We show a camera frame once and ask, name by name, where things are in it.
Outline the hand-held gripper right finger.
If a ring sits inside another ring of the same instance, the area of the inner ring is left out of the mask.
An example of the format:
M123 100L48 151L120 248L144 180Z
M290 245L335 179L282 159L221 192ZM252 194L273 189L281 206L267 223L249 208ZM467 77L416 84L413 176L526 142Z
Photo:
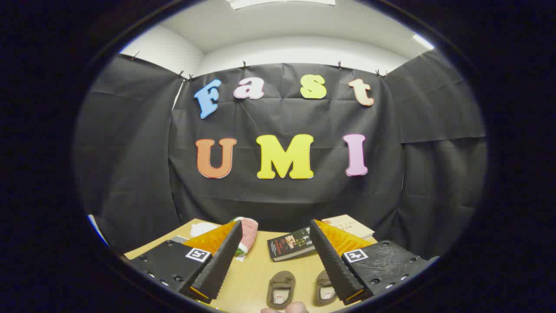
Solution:
M319 220L311 220L310 238L345 305L396 289L439 259L426 260L391 240L371 244Z

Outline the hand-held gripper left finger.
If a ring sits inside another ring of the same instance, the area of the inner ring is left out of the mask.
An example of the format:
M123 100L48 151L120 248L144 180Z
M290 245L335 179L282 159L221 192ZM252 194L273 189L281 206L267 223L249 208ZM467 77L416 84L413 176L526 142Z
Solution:
M234 221L184 242L165 240L128 263L163 287L209 304L220 292L242 236L242 222Z

